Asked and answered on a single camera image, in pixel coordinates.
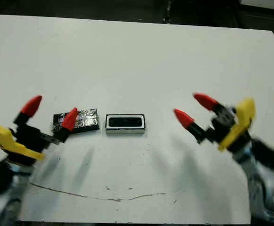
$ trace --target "black rectangle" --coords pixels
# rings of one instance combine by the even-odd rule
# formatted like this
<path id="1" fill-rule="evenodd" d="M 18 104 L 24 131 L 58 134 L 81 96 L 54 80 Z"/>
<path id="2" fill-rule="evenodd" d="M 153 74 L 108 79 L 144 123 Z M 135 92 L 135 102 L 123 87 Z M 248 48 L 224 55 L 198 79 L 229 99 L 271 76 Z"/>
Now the black rectangle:
<path id="1" fill-rule="evenodd" d="M 126 118 L 113 118 L 109 119 L 109 126 L 112 127 L 140 127 L 142 126 L 141 118 L 126 117 Z"/>

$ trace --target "rectangular black module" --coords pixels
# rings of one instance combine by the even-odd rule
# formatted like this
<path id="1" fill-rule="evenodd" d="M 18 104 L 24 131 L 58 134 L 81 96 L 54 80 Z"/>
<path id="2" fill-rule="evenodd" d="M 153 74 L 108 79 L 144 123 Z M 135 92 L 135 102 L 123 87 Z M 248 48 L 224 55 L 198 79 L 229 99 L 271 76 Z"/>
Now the rectangular black module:
<path id="1" fill-rule="evenodd" d="M 63 120 L 68 113 L 53 115 L 52 132 L 60 130 Z M 80 133 L 99 129 L 97 109 L 78 111 L 72 133 Z"/>
<path id="2" fill-rule="evenodd" d="M 107 133 L 144 133 L 144 114 L 107 114 Z"/>

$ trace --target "black electronic component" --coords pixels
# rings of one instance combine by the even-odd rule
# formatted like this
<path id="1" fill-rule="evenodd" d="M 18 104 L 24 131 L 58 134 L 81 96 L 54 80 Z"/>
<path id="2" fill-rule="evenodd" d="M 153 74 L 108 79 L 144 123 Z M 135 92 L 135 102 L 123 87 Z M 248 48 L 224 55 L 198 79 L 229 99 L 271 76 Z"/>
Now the black electronic component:
<path id="1" fill-rule="evenodd" d="M 144 114 L 107 114 L 107 133 L 144 133 Z"/>

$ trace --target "yellow plastic part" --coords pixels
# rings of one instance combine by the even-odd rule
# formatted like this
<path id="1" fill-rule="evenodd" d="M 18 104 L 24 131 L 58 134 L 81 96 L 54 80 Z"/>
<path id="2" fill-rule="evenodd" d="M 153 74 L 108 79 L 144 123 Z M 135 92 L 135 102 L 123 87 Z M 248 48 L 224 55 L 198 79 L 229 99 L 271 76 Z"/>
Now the yellow plastic part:
<path id="1" fill-rule="evenodd" d="M 24 145 L 14 141 L 11 131 L 2 126 L 0 126 L 0 147 L 36 160 L 43 160 L 45 157 L 44 154 L 28 149 Z"/>
<path id="2" fill-rule="evenodd" d="M 238 124 L 235 124 L 229 134 L 220 142 L 218 149 L 223 151 L 229 147 L 241 134 L 251 126 L 251 121 L 256 116 L 255 102 L 253 98 L 246 98 L 236 107 Z"/>

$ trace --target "crack on table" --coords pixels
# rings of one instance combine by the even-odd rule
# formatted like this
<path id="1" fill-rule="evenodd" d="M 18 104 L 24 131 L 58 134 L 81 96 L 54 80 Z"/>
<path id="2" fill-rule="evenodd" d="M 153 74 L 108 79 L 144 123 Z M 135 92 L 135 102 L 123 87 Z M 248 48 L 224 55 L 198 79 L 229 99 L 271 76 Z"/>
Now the crack on table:
<path id="1" fill-rule="evenodd" d="M 132 200 L 143 198 L 143 197 L 155 196 L 155 195 L 165 195 L 166 194 L 166 193 L 143 194 L 143 195 L 139 195 L 139 196 L 136 196 L 136 197 L 133 197 L 133 198 L 130 198 L 130 199 L 120 199 L 120 198 L 118 198 L 118 199 L 112 199 L 112 198 L 104 199 L 104 198 L 97 198 L 97 197 L 89 197 L 89 196 L 86 196 L 86 195 L 75 194 L 75 193 L 71 193 L 71 192 L 64 192 L 64 191 L 53 189 L 53 188 L 50 188 L 50 187 L 37 185 L 33 182 L 30 182 L 30 184 L 33 185 L 33 186 L 36 186 L 38 188 L 46 189 L 46 190 L 49 190 L 49 191 L 52 191 L 52 192 L 59 192 L 59 193 L 62 193 L 62 194 L 74 195 L 74 196 L 77 196 L 77 197 L 87 198 L 87 199 L 96 199 L 96 200 L 113 201 L 113 202 L 132 201 Z"/>

